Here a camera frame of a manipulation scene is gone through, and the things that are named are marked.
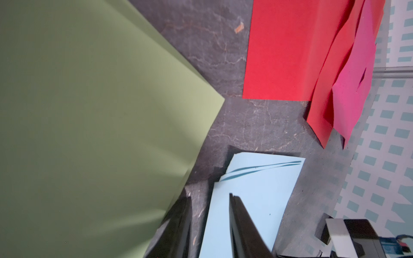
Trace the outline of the magenta paper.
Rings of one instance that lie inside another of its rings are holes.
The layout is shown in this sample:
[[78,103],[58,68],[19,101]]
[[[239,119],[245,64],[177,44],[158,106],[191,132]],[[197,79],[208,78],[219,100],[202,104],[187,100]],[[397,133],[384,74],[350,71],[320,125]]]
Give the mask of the magenta paper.
[[343,148],[371,90],[375,52],[372,2],[365,1],[350,56],[332,87],[333,128],[343,137]]

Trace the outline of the blue paper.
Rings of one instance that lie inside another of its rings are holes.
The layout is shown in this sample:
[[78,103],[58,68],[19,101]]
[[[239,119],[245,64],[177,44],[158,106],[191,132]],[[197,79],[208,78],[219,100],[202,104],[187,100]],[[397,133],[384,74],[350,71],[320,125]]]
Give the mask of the blue paper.
[[214,184],[200,257],[232,257],[229,195],[241,198],[268,249],[272,249],[304,158],[241,152]]

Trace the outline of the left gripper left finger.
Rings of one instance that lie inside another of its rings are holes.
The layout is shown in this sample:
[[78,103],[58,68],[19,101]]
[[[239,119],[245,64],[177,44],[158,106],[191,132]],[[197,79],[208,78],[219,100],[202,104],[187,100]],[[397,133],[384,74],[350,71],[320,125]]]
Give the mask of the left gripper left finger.
[[192,219],[191,197],[178,199],[166,218],[168,222],[165,229],[145,256],[147,258],[187,258]]

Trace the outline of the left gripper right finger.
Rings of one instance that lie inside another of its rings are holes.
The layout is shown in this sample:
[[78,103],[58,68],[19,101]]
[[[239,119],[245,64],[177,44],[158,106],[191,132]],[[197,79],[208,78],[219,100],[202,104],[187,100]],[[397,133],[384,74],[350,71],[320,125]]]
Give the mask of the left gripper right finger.
[[239,196],[229,194],[229,218],[234,258],[273,258]]

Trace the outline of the large green paper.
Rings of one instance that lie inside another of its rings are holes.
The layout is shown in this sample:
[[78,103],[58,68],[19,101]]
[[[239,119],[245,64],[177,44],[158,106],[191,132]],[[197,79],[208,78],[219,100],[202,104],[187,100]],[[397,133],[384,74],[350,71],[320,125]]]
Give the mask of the large green paper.
[[142,258],[223,102],[127,1],[2,1],[1,257]]

